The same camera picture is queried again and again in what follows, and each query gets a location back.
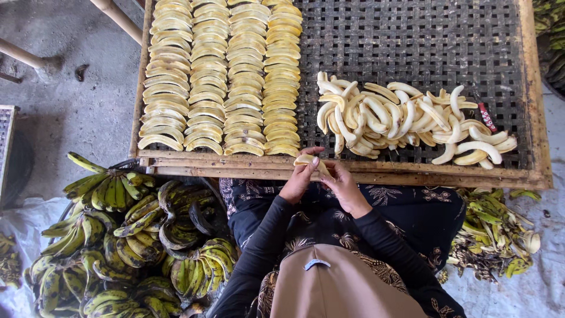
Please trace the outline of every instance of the woman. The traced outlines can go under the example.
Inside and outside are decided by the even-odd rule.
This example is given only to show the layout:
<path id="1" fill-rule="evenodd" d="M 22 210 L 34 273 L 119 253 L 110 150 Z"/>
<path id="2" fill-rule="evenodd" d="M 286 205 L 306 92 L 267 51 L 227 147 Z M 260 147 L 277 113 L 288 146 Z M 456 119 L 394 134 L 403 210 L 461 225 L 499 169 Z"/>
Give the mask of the woman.
<path id="1" fill-rule="evenodd" d="M 207 316 L 465 317 L 434 276 L 465 217 L 456 192 L 357 185 L 334 161 L 310 182 L 318 164 L 284 186 L 220 181 L 242 255 Z"/>

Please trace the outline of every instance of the red knife handle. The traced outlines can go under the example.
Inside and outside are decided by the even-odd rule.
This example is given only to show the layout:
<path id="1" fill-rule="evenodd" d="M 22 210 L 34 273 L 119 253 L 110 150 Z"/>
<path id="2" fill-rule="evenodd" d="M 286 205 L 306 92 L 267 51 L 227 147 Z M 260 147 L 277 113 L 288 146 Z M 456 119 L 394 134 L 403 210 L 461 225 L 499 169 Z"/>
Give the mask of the red knife handle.
<path id="1" fill-rule="evenodd" d="M 485 104 L 480 102 L 479 109 L 481 110 L 481 116 L 483 117 L 483 122 L 485 122 L 485 125 L 490 129 L 490 131 L 497 132 L 498 130 L 496 129 L 496 126 L 494 125 L 489 112 L 486 110 Z"/>

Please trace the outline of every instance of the hand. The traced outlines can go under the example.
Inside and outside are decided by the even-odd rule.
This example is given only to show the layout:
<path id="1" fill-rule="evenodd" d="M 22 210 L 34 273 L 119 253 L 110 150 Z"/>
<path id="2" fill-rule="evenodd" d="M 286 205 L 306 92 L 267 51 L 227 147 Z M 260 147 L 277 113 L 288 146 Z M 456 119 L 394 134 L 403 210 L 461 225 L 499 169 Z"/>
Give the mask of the hand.
<path id="1" fill-rule="evenodd" d="M 315 154 L 324 151 L 324 147 L 310 147 L 303 149 L 299 152 L 300 154 Z M 306 189 L 308 189 L 308 184 L 310 184 L 310 176 L 318 167 L 320 163 L 320 158 L 314 158 L 313 162 L 309 165 L 300 165 L 294 168 L 294 172 L 290 179 L 286 182 L 282 188 L 279 196 L 291 204 L 297 204 Z"/>
<path id="2" fill-rule="evenodd" d="M 321 181 L 336 194 L 345 212 L 350 213 L 354 218 L 360 218 L 373 210 L 373 207 L 361 194 L 349 171 L 337 161 L 324 161 L 324 163 L 336 180 L 333 181 L 328 176 L 321 175 Z"/>

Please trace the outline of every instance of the woven wicker box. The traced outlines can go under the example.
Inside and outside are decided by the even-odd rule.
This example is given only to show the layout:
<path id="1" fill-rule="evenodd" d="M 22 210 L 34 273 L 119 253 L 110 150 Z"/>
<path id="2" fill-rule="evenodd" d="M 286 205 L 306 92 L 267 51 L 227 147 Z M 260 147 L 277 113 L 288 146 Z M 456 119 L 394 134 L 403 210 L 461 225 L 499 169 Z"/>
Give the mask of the woven wicker box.
<path id="1" fill-rule="evenodd" d="M 296 0 L 294 5 L 304 17 L 296 109 L 303 147 L 325 146 L 322 158 L 343 160 L 364 183 L 553 186 L 531 1 Z M 289 156 L 218 156 L 164 145 L 137 149 L 153 7 L 154 0 L 147 0 L 129 155 L 143 158 L 155 173 L 287 179 L 293 169 Z M 472 100 L 475 91 L 499 130 L 518 137 L 518 147 L 503 154 L 503 163 L 492 170 L 432 165 L 443 145 L 385 150 L 377 160 L 346 149 L 335 158 L 333 135 L 323 135 L 316 126 L 318 71 L 356 80 L 360 87 L 401 81 L 437 94 L 465 85 L 463 94 Z M 480 120 L 478 112 L 466 112 L 466 117 Z"/>

